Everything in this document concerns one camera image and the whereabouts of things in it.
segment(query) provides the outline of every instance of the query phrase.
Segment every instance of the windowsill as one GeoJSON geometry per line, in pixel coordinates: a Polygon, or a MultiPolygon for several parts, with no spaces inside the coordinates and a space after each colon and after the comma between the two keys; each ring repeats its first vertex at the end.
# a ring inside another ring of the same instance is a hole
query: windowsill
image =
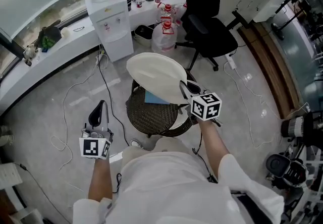
{"type": "MultiPolygon", "coordinates": [[[[185,0],[162,0],[165,4],[184,4],[185,0]]],[[[132,2],[129,12],[131,31],[139,25],[152,25],[157,18],[157,3],[143,2],[141,8],[132,2]]],[[[45,76],[76,56],[96,47],[101,42],[89,17],[68,27],[70,36],[62,38],[47,53],[39,52],[29,67],[23,61],[18,63],[4,78],[0,87],[0,115],[7,110],[22,94],[45,76]],[[84,27],[79,32],[73,31],[84,27]]]]}

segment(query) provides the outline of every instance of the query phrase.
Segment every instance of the chair armrest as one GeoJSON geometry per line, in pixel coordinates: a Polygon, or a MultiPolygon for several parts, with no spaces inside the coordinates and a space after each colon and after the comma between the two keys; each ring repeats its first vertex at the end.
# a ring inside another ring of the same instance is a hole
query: chair armrest
{"type": "Polygon", "coordinates": [[[199,18],[191,14],[188,16],[188,20],[191,22],[191,24],[194,26],[194,28],[202,35],[208,34],[208,29],[203,25],[203,23],[199,20],[199,18]]]}

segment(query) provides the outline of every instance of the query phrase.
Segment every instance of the white shoe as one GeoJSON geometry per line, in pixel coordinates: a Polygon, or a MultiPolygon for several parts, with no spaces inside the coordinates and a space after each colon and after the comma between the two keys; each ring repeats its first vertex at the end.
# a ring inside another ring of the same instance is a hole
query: white shoe
{"type": "Polygon", "coordinates": [[[131,146],[135,146],[135,147],[139,147],[139,148],[142,148],[142,149],[143,149],[143,147],[142,147],[141,143],[140,143],[138,140],[136,140],[136,139],[132,139],[132,140],[130,141],[130,145],[131,145],[131,146]]]}

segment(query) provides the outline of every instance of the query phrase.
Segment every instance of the fiducial marker cube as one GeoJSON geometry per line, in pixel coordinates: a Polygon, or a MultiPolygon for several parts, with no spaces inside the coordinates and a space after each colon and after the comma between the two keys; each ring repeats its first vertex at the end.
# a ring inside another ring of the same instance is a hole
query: fiducial marker cube
{"type": "Polygon", "coordinates": [[[79,138],[81,156],[106,159],[109,154],[110,141],[105,138],[79,138]]]}
{"type": "Polygon", "coordinates": [[[217,94],[210,93],[192,97],[191,113],[203,121],[220,115],[222,100],[217,94]]]}

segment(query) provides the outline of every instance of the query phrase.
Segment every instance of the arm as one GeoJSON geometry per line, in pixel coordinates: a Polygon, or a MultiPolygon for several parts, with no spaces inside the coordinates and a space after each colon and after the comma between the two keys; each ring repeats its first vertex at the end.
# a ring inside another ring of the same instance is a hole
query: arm
{"type": "Polygon", "coordinates": [[[96,159],[88,198],[100,202],[102,198],[112,199],[112,195],[109,158],[96,159]]]}
{"type": "Polygon", "coordinates": [[[219,166],[221,159],[230,154],[222,139],[220,138],[216,127],[211,121],[197,120],[202,132],[205,143],[208,162],[217,178],[219,178],[219,166]]]}

